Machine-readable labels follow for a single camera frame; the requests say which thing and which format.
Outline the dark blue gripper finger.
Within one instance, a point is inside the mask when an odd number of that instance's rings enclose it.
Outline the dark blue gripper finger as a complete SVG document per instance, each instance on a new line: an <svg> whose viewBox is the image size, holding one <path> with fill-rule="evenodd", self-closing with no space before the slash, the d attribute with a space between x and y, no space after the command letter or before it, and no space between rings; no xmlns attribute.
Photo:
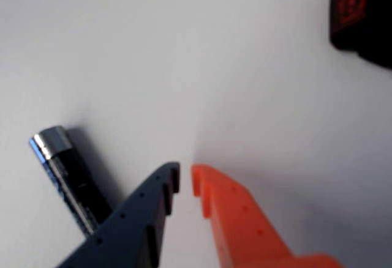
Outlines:
<svg viewBox="0 0 392 268"><path fill-rule="evenodd" d="M60 267L158 267L179 185L178 162L159 167Z"/></svg>

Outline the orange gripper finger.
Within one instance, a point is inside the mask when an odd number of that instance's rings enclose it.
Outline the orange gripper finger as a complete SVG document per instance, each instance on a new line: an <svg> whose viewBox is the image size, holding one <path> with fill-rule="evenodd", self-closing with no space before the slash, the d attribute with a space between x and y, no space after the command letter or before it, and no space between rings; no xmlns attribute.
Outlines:
<svg viewBox="0 0 392 268"><path fill-rule="evenodd" d="M210 219L221 267L340 267L323 254L294 255L250 191L223 172L191 167L194 195Z"/></svg>

